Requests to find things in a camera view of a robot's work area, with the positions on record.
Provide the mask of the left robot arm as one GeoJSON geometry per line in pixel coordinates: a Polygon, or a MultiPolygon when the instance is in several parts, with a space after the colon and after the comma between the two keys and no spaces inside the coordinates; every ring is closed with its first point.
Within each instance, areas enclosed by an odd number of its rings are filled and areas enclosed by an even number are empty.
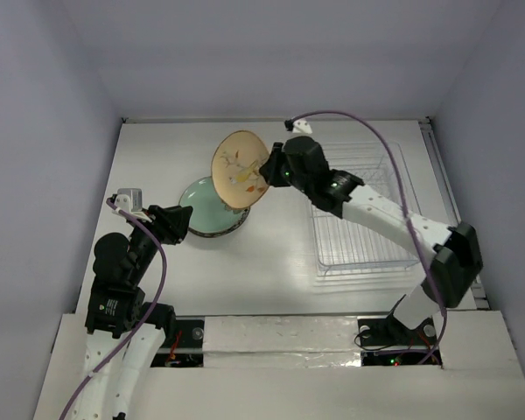
{"type": "Polygon", "coordinates": [[[106,203],[133,230],[105,234],[94,246],[94,281],[87,305],[84,374],[62,419],[130,419],[146,372],[161,346],[176,335],[172,306],[151,301],[139,284],[155,256],[167,275],[166,245],[186,237],[191,206],[142,208],[118,193],[106,203]]]}

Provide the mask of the green plate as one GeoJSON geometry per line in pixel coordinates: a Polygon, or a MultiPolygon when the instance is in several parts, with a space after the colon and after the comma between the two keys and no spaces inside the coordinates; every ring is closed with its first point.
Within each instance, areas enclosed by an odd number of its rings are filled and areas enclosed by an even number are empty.
{"type": "Polygon", "coordinates": [[[188,230],[200,237],[227,235],[249,216],[249,209],[236,212],[227,207],[216,193],[210,176],[192,182],[182,193],[179,204],[192,207],[188,230]]]}

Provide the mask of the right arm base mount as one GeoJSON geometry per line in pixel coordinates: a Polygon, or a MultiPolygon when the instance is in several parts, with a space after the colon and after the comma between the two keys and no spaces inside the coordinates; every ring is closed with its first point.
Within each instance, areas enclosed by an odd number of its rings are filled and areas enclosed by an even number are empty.
{"type": "Polygon", "coordinates": [[[364,366],[443,365],[433,317],[412,329],[391,313],[361,315],[356,321],[353,343],[361,351],[364,366]]]}

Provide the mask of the beige floral plate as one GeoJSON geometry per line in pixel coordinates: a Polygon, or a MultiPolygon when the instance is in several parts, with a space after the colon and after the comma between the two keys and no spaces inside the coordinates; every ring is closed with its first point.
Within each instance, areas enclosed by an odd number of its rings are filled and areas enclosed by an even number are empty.
{"type": "Polygon", "coordinates": [[[268,147],[249,130],[237,130],[218,146],[211,163],[213,186],[231,209],[252,207],[268,191],[259,173],[270,157],[268,147]]]}

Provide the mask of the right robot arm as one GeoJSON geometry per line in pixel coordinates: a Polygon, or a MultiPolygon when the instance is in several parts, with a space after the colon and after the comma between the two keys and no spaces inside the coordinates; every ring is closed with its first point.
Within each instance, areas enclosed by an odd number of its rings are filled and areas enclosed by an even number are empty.
{"type": "Polygon", "coordinates": [[[385,322],[387,336],[396,343],[412,338],[435,313],[459,306],[483,268],[473,226],[427,219],[352,173],[330,168],[320,144],[309,136],[274,143],[260,173],[268,185],[294,187],[316,208],[368,228],[419,259],[425,279],[395,305],[385,322]]]}

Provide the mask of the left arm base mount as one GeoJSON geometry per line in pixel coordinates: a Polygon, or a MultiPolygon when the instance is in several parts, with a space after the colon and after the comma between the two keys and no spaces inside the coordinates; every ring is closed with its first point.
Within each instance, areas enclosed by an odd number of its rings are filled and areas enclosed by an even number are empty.
{"type": "Polygon", "coordinates": [[[177,318],[174,334],[157,350],[152,368],[202,368],[204,318],[177,318]]]}

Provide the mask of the white blue patterned plate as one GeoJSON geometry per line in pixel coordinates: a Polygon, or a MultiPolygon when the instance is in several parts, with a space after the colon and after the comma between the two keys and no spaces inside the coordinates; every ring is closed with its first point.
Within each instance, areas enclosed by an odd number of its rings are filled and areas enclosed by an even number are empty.
{"type": "Polygon", "coordinates": [[[250,209],[235,212],[223,208],[209,210],[207,207],[194,208],[188,231],[202,238],[216,238],[228,235],[240,228],[249,217],[250,209]]]}

